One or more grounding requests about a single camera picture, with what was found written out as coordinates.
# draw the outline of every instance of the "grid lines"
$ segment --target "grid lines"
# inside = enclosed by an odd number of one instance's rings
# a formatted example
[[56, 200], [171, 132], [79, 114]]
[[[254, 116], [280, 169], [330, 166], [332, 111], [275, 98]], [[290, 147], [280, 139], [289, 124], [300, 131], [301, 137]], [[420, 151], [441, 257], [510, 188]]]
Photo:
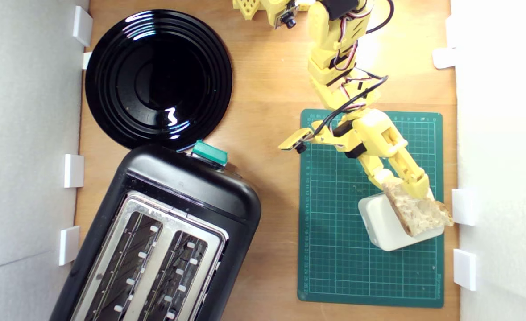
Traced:
[[[327, 116], [304, 110], [301, 126]], [[442, 117], [387, 112], [443, 201]], [[369, 241], [357, 203], [380, 193], [357, 159], [308, 144], [301, 155], [299, 298], [369, 305], [443, 305], [443, 236], [385, 252]], [[386, 168], [392, 169], [387, 159]]]

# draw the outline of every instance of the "wooden surface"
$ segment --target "wooden surface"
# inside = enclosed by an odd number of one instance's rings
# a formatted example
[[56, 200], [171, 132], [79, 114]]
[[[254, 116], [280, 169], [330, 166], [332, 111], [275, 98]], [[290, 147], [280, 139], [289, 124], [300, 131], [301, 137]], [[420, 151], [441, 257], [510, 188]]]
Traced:
[[[297, 299], [299, 157], [277, 145], [299, 127], [304, 108], [321, 108], [308, 83], [310, 39], [306, 13], [291, 30], [273, 30], [265, 13], [243, 20], [231, 0], [91, 0], [95, 45], [114, 23], [142, 10], [170, 8], [208, 23], [226, 43], [234, 69], [232, 102], [206, 139], [229, 153], [230, 162], [254, 185], [263, 209], [261, 223], [228, 301], [224, 321], [343, 321], [459, 319], [459, 288], [452, 280], [457, 229], [446, 229], [445, 306], [412, 309], [307, 303]], [[379, 1], [371, 24], [382, 21]], [[440, 112], [444, 118], [445, 195], [456, 187], [456, 98], [452, 70], [436, 70], [431, 52], [446, 44], [446, 0], [398, 0], [391, 23], [360, 41], [357, 62], [389, 74], [381, 87], [381, 110]], [[79, 189], [75, 223], [84, 238], [112, 175], [127, 150], [94, 122], [83, 95], [80, 153], [86, 157], [85, 187]]]

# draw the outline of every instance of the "black wire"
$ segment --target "black wire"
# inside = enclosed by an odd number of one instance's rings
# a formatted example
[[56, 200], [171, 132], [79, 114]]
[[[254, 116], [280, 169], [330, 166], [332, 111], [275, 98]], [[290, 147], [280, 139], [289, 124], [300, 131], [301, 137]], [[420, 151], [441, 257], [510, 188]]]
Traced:
[[373, 33], [376, 30], [380, 30], [382, 27], [387, 25], [390, 20], [392, 20], [392, 16], [393, 16], [393, 1], [392, 0], [388, 0], [388, 4], [389, 4], [389, 15], [388, 15], [388, 18], [386, 18], [384, 20], [384, 22], [382, 22], [381, 24], [377, 25], [376, 27], [371, 28], [370, 30], [366, 31], [366, 34]]
[[364, 10], [364, 8], [366, 8], [366, 5], [368, 4], [368, 0], [366, 0], [364, 2], [364, 5], [362, 6], [362, 8], [358, 9], [358, 10], [352, 10], [354, 13], [360, 13], [362, 10]]
[[350, 104], [355, 102], [355, 100], [366, 96], [369, 92], [371, 92], [374, 89], [378, 88], [379, 86], [381, 86], [381, 84], [385, 83], [385, 81], [387, 81], [387, 80], [388, 80], [388, 76], [382, 77], [380, 79], [380, 81], [378, 81], [377, 83], [375, 83], [372, 86], [368, 87], [367, 89], [365, 89], [360, 94], [355, 95], [350, 100], [348, 100], [346, 103], [344, 103], [342, 106], [340, 106], [338, 109], [336, 109], [335, 111], [331, 112], [328, 116], [326, 116], [326, 118], [324, 118], [324, 120], [322, 120], [322, 123], [320, 125], [318, 125], [318, 127], [314, 130], [314, 133], [312, 134], [312, 136], [310, 136], [309, 138], [313, 138], [314, 136], [316, 136], [322, 130], [322, 128], [324, 128], [324, 126], [326, 126], [327, 124], [330, 124], [330, 122], [332, 122], [332, 120], [336, 116], [338, 116], [341, 112], [344, 112], [345, 108], [350, 106]]

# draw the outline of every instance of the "cable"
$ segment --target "cable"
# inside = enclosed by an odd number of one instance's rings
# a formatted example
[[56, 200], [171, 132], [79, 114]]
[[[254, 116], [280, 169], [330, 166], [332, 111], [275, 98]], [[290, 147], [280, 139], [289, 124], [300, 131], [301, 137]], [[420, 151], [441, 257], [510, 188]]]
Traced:
[[361, 92], [360, 94], [357, 94], [355, 95], [354, 97], [352, 97], [352, 99], [348, 100], [346, 103], [344, 103], [342, 106], [340, 106], [338, 109], [336, 109], [335, 111], [331, 112], [328, 116], [326, 116], [326, 118], [324, 118], [324, 120], [322, 120], [322, 123], [320, 125], [318, 125], [318, 127], [314, 130], [314, 132], [312, 133], [312, 135], [308, 138], [306, 138], [305, 140], [311, 140], [312, 138], [314, 138], [314, 136], [316, 136], [321, 130], [322, 128], [324, 128], [324, 126], [326, 126], [327, 124], [330, 124], [330, 122], [332, 122], [332, 120], [338, 116], [341, 112], [344, 112], [344, 110], [346, 110], [346, 107], [350, 106], [353, 102], [355, 102], [357, 99], [360, 99], [360, 98], [363, 98], [364, 96], [366, 96], [368, 93], [370, 93], [371, 91], [373, 91], [374, 89], [378, 88], [379, 86], [381, 86], [381, 84], [385, 83], [385, 81], [388, 80], [388, 76], [384, 76], [380, 79], [380, 81], [378, 81], [377, 83], [373, 84], [372, 86], [368, 87], [367, 89], [365, 89], [363, 92]]
[[366, 34], [373, 33], [376, 30], [380, 30], [382, 27], [387, 25], [390, 20], [392, 20], [392, 17], [393, 17], [393, 0], [388, 0], [388, 4], [389, 4], [389, 15], [388, 15], [388, 17], [381, 24], [379, 24], [376, 27], [371, 28], [370, 30], [366, 31]]

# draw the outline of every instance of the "toaster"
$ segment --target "toaster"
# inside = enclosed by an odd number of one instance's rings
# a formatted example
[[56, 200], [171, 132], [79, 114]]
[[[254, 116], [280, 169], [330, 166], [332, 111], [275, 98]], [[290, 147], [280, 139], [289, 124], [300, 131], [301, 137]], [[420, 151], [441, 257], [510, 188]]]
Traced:
[[104, 196], [50, 321], [215, 321], [261, 217], [227, 154], [132, 149]]

